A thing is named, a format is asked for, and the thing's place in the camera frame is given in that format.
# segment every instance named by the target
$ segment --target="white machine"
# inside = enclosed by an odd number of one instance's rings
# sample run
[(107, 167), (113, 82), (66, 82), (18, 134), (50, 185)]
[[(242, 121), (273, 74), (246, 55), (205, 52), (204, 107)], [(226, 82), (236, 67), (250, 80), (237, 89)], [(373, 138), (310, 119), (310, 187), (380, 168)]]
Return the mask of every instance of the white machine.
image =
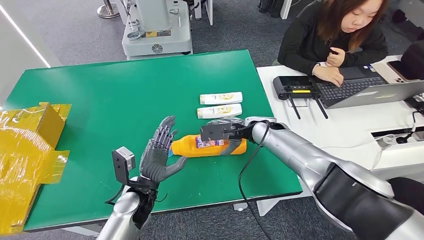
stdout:
[(189, 8), (183, 0), (132, 0), (122, 47), (128, 60), (192, 53)]

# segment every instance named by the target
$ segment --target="laptop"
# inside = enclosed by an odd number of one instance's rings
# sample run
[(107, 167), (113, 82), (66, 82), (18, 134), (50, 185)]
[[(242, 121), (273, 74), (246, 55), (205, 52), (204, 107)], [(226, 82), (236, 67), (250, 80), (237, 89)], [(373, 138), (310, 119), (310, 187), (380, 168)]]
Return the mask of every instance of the laptop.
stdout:
[(388, 84), (371, 65), (339, 68), (341, 87), (315, 78), (325, 108), (337, 109), (403, 101), (424, 93), (424, 80)]

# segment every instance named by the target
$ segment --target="long hair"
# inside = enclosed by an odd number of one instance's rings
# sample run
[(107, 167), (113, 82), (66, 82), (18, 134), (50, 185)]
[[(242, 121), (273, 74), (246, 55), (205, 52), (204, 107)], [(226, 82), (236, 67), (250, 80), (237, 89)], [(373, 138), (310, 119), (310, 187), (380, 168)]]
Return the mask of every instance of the long hair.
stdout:
[[(317, 34), (324, 41), (335, 39), (342, 32), (341, 24), (343, 18), (367, 0), (323, 0), (319, 18)], [(388, 0), (382, 0), (381, 6), (372, 19), (365, 27), (351, 33), (349, 41), (349, 51), (359, 47), (367, 35), (370, 33), (373, 26), (379, 22), (384, 12), (386, 11)]]

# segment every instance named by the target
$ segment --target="green tabletop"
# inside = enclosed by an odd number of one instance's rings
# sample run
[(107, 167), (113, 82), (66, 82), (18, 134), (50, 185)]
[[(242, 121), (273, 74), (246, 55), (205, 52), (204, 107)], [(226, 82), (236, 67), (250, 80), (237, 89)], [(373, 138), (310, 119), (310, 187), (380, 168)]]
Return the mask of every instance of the green tabletop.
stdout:
[[(4, 109), (39, 102), (72, 104), (56, 147), (70, 150), (60, 183), (43, 185), (24, 231), (107, 218), (115, 194), (111, 151), (126, 146), (137, 165), (161, 120), (175, 115), (175, 139), (199, 134), (200, 94), (242, 92), (243, 114), (272, 117), (247, 50), (125, 62), (33, 69), (23, 73)], [(237, 178), (256, 145), (236, 156), (190, 158), (182, 171), (160, 184), (153, 211), (176, 211), (242, 199)], [(172, 156), (173, 163), (178, 156)], [(138, 174), (138, 166), (130, 177)], [(299, 194), (296, 174), (261, 149), (242, 178), (248, 198)]]

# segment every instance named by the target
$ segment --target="gray carpet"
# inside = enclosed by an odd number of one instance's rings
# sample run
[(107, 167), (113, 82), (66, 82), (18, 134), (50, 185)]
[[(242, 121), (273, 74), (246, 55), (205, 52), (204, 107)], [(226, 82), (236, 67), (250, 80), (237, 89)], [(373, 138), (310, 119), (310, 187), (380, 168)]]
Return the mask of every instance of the gray carpet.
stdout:
[[(126, 59), (121, 47), (124, 26), (119, 18), (101, 19), (96, 9), (102, 1), (15, 0), (64, 65)], [(276, 59), (289, 24), (311, 0), (292, 7), (287, 20), (258, 12), (259, 0), (214, 0), (214, 25), (204, 18), (192, 21), (195, 53), (249, 49), (257, 67)], [(391, 3), (396, 7), (396, 0)], [(422, 31), (410, 22), (383, 23), (389, 53), (402, 54)], [(354, 236), (330, 224), (316, 209), (312, 198), (282, 201), (260, 220), (275, 240), (353, 240)], [(92, 240), (64, 230), (0, 237), (0, 240)], [(154, 216), (142, 235), (152, 240), (246, 240), (265, 239), (248, 210), (232, 206), (211, 207)]]

